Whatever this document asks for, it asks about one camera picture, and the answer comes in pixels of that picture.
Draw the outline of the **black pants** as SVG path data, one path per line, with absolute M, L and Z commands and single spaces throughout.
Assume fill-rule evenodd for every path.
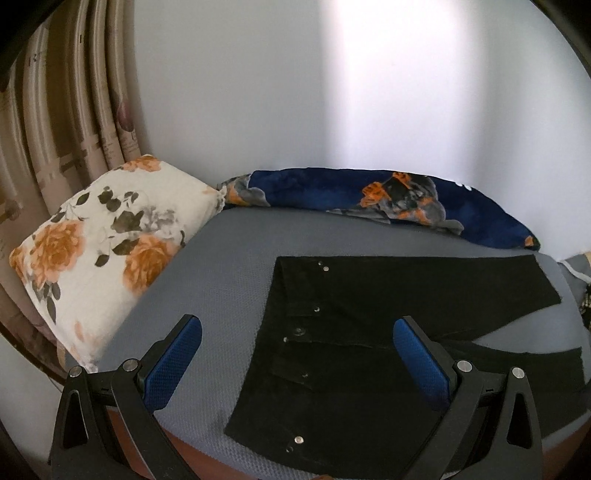
M 401 478 L 443 417 L 394 348 L 394 324 L 410 316 L 455 359 L 522 368 L 549 435 L 584 414 L 581 350 L 509 353 L 477 341 L 559 303 L 531 255 L 277 258 L 225 432 L 290 468 Z

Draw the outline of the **white floral pillow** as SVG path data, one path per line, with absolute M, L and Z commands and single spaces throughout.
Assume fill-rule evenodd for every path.
M 91 373 L 123 321 L 224 193 L 143 155 L 66 200 L 8 258 L 58 343 Z

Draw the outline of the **clothes pile on chair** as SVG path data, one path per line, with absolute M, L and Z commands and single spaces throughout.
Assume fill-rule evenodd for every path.
M 559 262 L 587 330 L 590 330 L 590 260 L 590 252 L 585 252 Z

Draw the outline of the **grey mesh mattress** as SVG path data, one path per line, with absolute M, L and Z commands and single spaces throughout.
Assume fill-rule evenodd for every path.
M 387 226 L 367 220 L 297 210 L 235 208 L 200 230 L 170 262 L 122 323 L 99 360 L 100 371 L 144 353 L 184 314 L 204 333 L 159 424 L 185 457 L 209 478 L 245 474 L 259 479 L 307 479 L 320 474 L 290 468 L 249 450 L 225 432 L 249 371 L 263 322 L 273 268 L 280 257 L 508 258 L 531 255 L 560 303 L 528 314 L 480 337 L 478 345 L 534 354 L 581 350 L 584 414 L 549 435 L 542 453 L 576 449 L 590 422 L 590 336 L 558 262 L 521 249 L 499 250 L 425 227 Z

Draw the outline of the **navy floral blanket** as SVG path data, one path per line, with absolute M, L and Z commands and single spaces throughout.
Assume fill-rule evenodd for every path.
M 254 170 L 222 182 L 218 189 L 232 206 L 413 223 L 485 247 L 540 249 L 527 226 L 478 189 L 418 173 L 320 167 Z

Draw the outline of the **beige striped curtain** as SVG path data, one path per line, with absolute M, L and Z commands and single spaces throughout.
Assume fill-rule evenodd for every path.
M 61 203 L 136 158 L 127 90 L 126 1 L 1 4 L 1 332 L 55 350 L 11 251 Z

